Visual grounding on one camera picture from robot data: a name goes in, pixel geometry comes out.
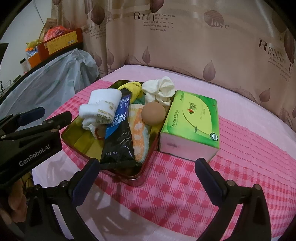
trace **white wall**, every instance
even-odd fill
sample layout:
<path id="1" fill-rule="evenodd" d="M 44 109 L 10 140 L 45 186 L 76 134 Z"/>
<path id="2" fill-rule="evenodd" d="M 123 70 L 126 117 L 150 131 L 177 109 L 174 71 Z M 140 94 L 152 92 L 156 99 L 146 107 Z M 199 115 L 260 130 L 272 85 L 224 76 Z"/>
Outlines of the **white wall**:
<path id="1" fill-rule="evenodd" d="M 43 22 L 51 16 L 52 0 L 35 0 Z M 12 21 L 4 33 L 1 43 L 8 43 L 8 48 L 0 66 L 2 83 L 13 81 L 23 75 L 20 61 L 25 58 L 26 42 L 39 38 L 43 23 L 31 1 Z"/>

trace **metal screw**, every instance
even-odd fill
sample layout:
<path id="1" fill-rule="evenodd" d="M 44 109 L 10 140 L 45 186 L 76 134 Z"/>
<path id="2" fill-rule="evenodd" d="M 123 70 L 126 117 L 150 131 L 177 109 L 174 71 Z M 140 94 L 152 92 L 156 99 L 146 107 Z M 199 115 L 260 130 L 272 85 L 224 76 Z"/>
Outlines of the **metal screw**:
<path id="1" fill-rule="evenodd" d="M 231 187 L 233 187 L 235 185 L 235 182 L 233 180 L 228 180 L 227 184 Z"/>
<path id="2" fill-rule="evenodd" d="M 67 186 L 68 185 L 68 181 L 62 181 L 61 183 L 60 183 L 60 185 L 62 186 L 62 187 L 65 187 L 65 186 Z"/>
<path id="3" fill-rule="evenodd" d="M 39 190 L 39 188 L 41 188 L 41 185 L 40 184 L 37 184 L 37 185 L 35 185 L 35 187 L 34 187 L 34 189 L 37 191 L 37 190 Z"/>
<path id="4" fill-rule="evenodd" d="M 257 189 L 257 190 L 261 190 L 261 186 L 259 184 L 255 184 L 254 187 Z"/>

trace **red plastic bag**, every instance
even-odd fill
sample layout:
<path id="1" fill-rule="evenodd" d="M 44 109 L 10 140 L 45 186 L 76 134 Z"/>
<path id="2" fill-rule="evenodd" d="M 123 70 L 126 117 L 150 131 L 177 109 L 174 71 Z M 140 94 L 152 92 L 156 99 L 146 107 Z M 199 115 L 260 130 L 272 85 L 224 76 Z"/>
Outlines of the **red plastic bag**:
<path id="1" fill-rule="evenodd" d="M 56 36 L 59 36 L 59 35 L 62 35 L 66 32 L 69 32 L 71 31 L 70 29 L 67 29 L 63 26 L 57 26 L 57 27 L 54 27 L 54 28 L 50 28 L 47 33 L 44 35 L 44 41 L 47 41 L 49 39 L 52 39 Z"/>

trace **human hand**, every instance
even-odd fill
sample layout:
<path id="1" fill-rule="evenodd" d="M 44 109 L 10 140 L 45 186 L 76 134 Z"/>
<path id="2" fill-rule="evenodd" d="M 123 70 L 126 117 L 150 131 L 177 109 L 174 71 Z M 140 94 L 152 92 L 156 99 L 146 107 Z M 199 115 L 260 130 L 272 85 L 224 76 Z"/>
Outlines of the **human hand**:
<path id="1" fill-rule="evenodd" d="M 8 196 L 8 204 L 13 210 L 9 215 L 6 211 L 0 208 L 0 216 L 3 221 L 9 225 L 13 222 L 24 222 L 26 220 L 27 214 L 27 199 L 22 192 L 22 180 L 19 179 L 16 181 L 11 189 L 11 192 Z"/>

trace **yellow tray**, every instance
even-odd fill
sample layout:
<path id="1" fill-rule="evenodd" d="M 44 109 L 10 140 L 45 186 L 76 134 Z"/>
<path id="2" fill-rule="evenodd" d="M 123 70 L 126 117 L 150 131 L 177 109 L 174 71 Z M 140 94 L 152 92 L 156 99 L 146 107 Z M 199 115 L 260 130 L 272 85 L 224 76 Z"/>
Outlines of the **yellow tray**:
<path id="1" fill-rule="evenodd" d="M 121 85 L 128 83 L 128 80 L 118 80 L 109 88 L 119 88 Z M 101 154 L 104 146 L 104 140 L 97 140 L 93 134 L 82 128 L 82 118 L 77 116 L 70 125 L 61 134 L 63 142 L 87 159 L 96 158 L 101 160 Z M 130 186 L 140 186 L 144 183 L 148 174 L 148 166 L 153 161 L 151 155 L 158 149 L 159 134 L 163 127 L 164 121 L 158 126 L 153 126 L 149 138 L 149 151 L 144 163 L 141 166 L 132 168 L 121 168 L 104 170 L 108 175 L 125 182 Z"/>

